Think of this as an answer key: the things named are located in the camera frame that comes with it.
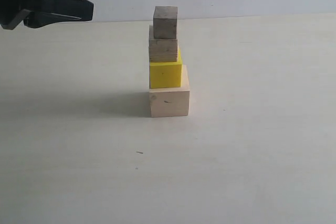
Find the wooden block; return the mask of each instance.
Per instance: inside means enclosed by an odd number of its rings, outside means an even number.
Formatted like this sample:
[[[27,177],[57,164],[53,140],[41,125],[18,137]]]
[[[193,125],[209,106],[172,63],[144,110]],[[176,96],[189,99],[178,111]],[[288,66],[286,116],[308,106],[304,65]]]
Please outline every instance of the wooden block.
[[[175,62],[150,62],[150,83],[152,89],[177,88],[181,86],[181,53],[178,56]]]
[[[180,88],[150,89],[151,114],[153,118],[187,116],[189,114],[190,85],[186,65],[182,68]]]
[[[155,7],[153,18],[155,39],[177,38],[177,12],[176,6]]]
[[[153,62],[177,61],[177,39],[155,39],[153,26],[149,27],[149,57]]]

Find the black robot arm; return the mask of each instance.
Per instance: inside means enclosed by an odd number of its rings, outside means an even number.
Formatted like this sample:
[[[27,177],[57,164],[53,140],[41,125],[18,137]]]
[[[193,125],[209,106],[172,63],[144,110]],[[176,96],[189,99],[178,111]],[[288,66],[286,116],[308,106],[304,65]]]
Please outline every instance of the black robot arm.
[[[93,3],[87,0],[0,0],[0,24],[13,30],[22,21],[30,28],[58,22],[92,20]]]

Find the stacked blocks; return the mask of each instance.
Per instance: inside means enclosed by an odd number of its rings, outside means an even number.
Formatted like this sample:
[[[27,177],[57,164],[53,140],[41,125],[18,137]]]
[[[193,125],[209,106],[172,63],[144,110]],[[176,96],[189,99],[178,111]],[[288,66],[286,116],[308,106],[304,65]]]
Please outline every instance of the stacked blocks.
[[[152,117],[188,115],[190,86],[177,41],[177,7],[155,8],[149,58]]]

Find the cube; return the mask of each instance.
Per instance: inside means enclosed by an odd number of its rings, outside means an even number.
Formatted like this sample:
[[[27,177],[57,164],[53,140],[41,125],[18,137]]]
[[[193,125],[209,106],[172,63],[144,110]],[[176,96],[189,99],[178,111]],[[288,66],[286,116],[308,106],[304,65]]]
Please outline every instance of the cube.
[[[189,114],[190,85],[187,67],[182,68],[179,88],[150,89],[151,115],[153,118],[187,116]]]
[[[150,63],[150,87],[151,89],[178,88],[182,79],[182,58],[178,53],[175,62],[151,62]]]
[[[155,39],[153,26],[149,27],[149,57],[151,62],[177,61],[177,39]]]
[[[177,38],[177,12],[176,6],[155,7],[153,25],[155,39]]]

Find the yellow block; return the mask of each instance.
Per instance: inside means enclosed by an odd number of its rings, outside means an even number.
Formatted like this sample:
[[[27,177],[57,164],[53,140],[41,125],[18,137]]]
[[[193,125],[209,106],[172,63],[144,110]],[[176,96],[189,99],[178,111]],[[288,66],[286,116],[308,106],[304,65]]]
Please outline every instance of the yellow block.
[[[151,62],[151,89],[178,88],[181,86],[182,58],[179,49],[176,62]]]

